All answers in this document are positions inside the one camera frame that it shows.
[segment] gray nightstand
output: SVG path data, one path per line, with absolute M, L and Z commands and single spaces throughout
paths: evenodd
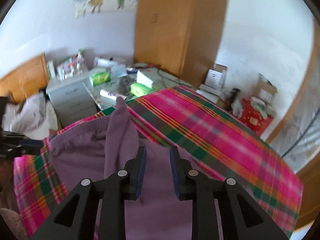
M 63 127 L 97 113 L 95 102 L 82 84 L 88 76 L 83 73 L 62 81 L 54 78 L 47 86 L 47 94 Z

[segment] triangular cutout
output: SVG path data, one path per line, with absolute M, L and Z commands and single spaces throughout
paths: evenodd
M 240 205 L 245 226 L 247 228 L 259 225 L 263 222 L 262 217 L 260 217 L 260 215 L 254 211 L 252 206 L 250 206 L 250 204 L 244 199 L 243 196 L 238 194 L 237 199 Z
M 54 222 L 59 225 L 63 225 L 65 227 L 71 227 L 73 223 L 73 219 L 76 214 L 76 210 L 78 207 L 80 195 L 74 195 L 70 201 L 63 207 L 63 209 L 59 212 L 59 214 L 54 219 Z

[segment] desk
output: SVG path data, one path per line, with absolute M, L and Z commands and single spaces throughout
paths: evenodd
M 179 84 L 191 87 L 190 84 L 183 81 L 179 81 L 178 78 L 161 70 L 159 72 L 151 69 L 145 69 L 142 71 L 152 72 L 152 80 L 154 81 L 154 84 L 156 84 L 158 90 L 174 87 Z M 100 108 L 100 110 L 105 110 L 109 107 L 115 106 L 116 101 L 110 98 L 100 96 L 101 89 L 127 96 L 125 101 L 129 101 L 131 99 L 137 98 L 130 92 L 131 84 L 135 83 L 136 81 L 137 74 L 128 74 L 125 77 L 115 78 L 112 79 L 110 82 L 95 87 L 91 85 L 89 78 L 84 79 L 82 83 L 89 95 L 91 96 L 91 98 L 93 99 L 93 101 Z

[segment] wooden wardrobe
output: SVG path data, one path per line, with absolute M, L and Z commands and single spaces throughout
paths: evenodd
M 215 62 L 227 0 L 139 0 L 135 62 L 198 87 Z

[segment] green cartoon pants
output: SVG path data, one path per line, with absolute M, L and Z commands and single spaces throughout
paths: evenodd
M 119 7 L 124 7 L 124 0 L 118 0 Z

